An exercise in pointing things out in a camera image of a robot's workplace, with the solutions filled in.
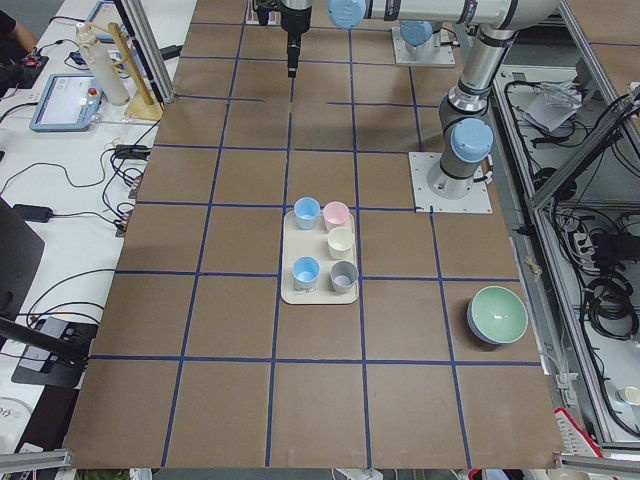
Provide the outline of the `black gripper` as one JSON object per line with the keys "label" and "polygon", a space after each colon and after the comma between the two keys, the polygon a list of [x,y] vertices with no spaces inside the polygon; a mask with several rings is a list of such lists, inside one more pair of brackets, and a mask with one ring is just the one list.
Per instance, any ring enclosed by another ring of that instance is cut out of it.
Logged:
{"label": "black gripper", "polygon": [[312,0],[282,0],[281,28],[287,33],[287,74],[295,78],[299,65],[301,40],[310,28]]}

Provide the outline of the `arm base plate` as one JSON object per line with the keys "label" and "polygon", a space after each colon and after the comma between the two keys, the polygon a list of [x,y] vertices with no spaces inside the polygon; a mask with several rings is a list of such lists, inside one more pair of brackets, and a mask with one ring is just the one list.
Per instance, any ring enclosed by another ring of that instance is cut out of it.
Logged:
{"label": "arm base plate", "polygon": [[391,29],[395,63],[400,66],[426,66],[433,68],[454,68],[456,60],[447,32],[439,31],[439,40],[433,35],[420,46],[414,47],[401,36],[400,28]]}
{"label": "arm base plate", "polygon": [[440,168],[438,152],[410,152],[408,154],[414,209],[422,213],[491,214],[488,193],[489,180],[482,167],[474,176],[456,180],[446,176]]}

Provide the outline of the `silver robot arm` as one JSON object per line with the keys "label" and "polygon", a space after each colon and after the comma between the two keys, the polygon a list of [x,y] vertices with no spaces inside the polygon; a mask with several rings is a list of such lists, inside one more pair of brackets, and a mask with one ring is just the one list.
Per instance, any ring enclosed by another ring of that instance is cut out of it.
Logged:
{"label": "silver robot arm", "polygon": [[[287,74],[297,74],[302,35],[311,24],[312,3],[310,1],[266,1],[254,6],[262,25],[269,14],[280,14],[280,26],[287,33]],[[353,29],[373,11],[369,1],[329,1],[328,17],[339,29]],[[402,20],[392,29],[395,63],[440,68],[455,66],[453,43],[442,40],[443,27],[440,22],[425,20]]]}
{"label": "silver robot arm", "polygon": [[517,33],[551,15],[557,1],[329,1],[330,21],[352,29],[365,19],[452,22],[478,27],[458,83],[440,105],[445,151],[434,177],[436,191],[473,180],[493,144],[481,116],[491,84]]}

